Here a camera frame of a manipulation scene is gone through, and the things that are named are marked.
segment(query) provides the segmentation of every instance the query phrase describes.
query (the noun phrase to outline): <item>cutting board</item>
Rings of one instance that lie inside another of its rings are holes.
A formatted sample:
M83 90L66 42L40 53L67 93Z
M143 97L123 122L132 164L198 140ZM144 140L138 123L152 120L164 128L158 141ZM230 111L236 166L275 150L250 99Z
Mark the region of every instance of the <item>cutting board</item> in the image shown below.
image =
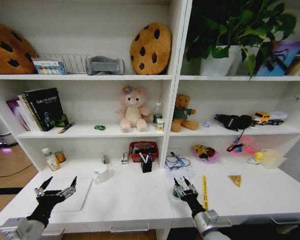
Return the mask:
M70 187L74 178L57 178L53 177L48 187L45 189L47 190L64 190L67 187ZM82 209L84 205L86 196L89 191L89 187L91 185L92 178L91 177L77 177L76 179L76 192L68 197L65 201L58 203L53 208L53 213L58 212L77 212ZM37 207L38 202L35 197L33 197L33 204L29 209L29 214L31 214L34 209Z

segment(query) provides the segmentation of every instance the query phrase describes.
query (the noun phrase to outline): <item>stuffed animal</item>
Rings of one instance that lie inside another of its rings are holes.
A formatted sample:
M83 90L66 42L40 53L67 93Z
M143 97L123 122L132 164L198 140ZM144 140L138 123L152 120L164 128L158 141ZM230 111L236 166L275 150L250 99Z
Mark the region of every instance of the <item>stuffed animal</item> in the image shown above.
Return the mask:
M144 88L126 86L122 89L119 99L123 108L116 112L123 118L120 123L122 132L130 132L131 127L136 127L138 132L147 131L147 122L150 121L150 111L144 106L147 96Z
M195 120L187 120L188 115L196 114L195 109L187 108L190 103L190 97L186 95L177 95L175 99L175 106L173 112L173 120L171 125L172 132L180 132L181 126L196 130L199 127L199 123Z

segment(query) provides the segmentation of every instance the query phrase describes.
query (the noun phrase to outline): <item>paper triangle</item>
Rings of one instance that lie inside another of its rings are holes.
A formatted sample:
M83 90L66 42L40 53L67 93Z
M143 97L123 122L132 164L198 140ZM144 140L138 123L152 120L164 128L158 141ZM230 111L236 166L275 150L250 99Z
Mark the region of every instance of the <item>paper triangle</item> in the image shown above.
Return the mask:
M240 188L241 186L241 175L228 175L231 181Z

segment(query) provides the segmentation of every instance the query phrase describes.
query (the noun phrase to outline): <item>cookie-shaped cushion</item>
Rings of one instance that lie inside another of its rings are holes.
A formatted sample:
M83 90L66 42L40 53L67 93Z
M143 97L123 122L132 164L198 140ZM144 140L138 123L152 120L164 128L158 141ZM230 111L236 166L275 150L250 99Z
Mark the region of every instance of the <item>cookie-shaped cushion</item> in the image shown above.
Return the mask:
M0 24L0 74L33 74L36 52L21 35Z
M130 58L137 74L161 73L168 65L171 53L171 33L160 22L145 26L132 40Z

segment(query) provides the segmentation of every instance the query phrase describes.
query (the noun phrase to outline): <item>tape measure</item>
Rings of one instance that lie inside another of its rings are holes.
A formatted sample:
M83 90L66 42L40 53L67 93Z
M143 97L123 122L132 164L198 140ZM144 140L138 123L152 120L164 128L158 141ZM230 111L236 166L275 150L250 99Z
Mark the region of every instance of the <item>tape measure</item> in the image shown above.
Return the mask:
M202 176L202 196L203 196L203 208L208 211L209 210L208 184L207 184L206 176Z

